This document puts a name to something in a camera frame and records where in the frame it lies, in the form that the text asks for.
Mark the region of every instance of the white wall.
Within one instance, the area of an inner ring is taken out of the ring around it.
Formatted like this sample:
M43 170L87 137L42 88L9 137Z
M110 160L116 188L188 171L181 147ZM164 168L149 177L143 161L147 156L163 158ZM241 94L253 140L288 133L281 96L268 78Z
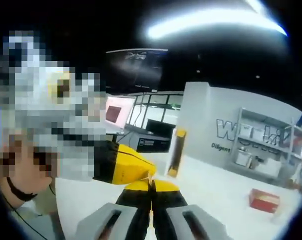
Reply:
M235 136L234 124L240 108L291 123L302 112L276 99L263 95L210 87L207 82L188 82L185 86L178 126L187 131L185 154L218 167L224 167L230 153L219 151L212 143L232 148ZM271 134L277 129L271 127Z

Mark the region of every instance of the wall-mounted screen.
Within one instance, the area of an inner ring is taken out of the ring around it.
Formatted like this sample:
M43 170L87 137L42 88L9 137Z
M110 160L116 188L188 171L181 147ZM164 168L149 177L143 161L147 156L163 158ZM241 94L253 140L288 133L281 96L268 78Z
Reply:
M106 52L105 81L109 88L141 88L156 92L167 49L122 49Z

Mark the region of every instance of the white appliance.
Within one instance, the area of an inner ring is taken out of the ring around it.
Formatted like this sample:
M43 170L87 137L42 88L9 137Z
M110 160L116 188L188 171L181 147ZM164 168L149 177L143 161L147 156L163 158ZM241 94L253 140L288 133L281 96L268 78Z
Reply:
M239 149L235 163L238 165L249 167L249 165L251 164L251 156L251 153Z
M252 128L253 128L252 126L242 123L240 129L240 136L250 138L252 133Z
M260 128L253 128L252 138L257 141L263 141L264 140L264 130Z
M272 158L268 158L265 163L261 163L257 165L255 170L260 173L278 177L281 167L282 167L282 163L280 161L276 161Z
M108 96L105 106L107 134L123 134L124 127L134 106L136 97Z

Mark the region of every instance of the ceiling light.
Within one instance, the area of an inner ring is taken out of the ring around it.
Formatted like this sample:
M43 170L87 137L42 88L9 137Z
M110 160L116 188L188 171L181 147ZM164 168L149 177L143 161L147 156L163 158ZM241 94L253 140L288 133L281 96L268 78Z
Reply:
M254 9L258 14L263 13L264 6L259 0L246 0L246 2Z
M210 9L197 11L151 27L149 37L159 39L172 33L177 33L198 26L217 24L238 24L274 30L286 35L282 27L272 20L252 11L234 9Z

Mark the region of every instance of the monitor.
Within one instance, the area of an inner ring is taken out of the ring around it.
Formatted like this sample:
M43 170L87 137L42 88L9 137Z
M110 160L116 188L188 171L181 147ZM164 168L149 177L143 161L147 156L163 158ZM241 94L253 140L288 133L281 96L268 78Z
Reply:
M119 128L124 128L136 97L108 96L105 106L105 120Z
M156 92L167 49L136 48L106 52L104 75L108 88L136 88Z
M171 138L174 128L175 125L173 124L148 119L145 129L152 132L154 135Z

